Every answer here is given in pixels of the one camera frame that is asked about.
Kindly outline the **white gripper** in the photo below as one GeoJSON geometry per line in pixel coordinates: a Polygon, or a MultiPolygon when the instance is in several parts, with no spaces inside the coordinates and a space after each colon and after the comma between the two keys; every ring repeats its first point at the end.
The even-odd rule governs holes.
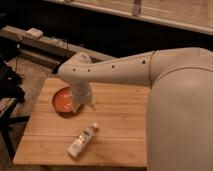
{"type": "Polygon", "coordinates": [[[87,82],[70,84],[72,111],[77,113],[81,105],[87,104],[92,110],[96,110],[95,102],[92,101],[92,91],[87,82]]]}

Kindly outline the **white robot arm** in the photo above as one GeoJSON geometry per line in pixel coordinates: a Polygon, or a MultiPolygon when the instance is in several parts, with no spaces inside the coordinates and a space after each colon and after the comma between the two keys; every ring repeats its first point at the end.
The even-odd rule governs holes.
{"type": "Polygon", "coordinates": [[[156,50],[99,63],[78,52],[57,75],[75,106],[92,101],[91,82],[148,86],[148,170],[213,171],[213,51],[156,50]]]}

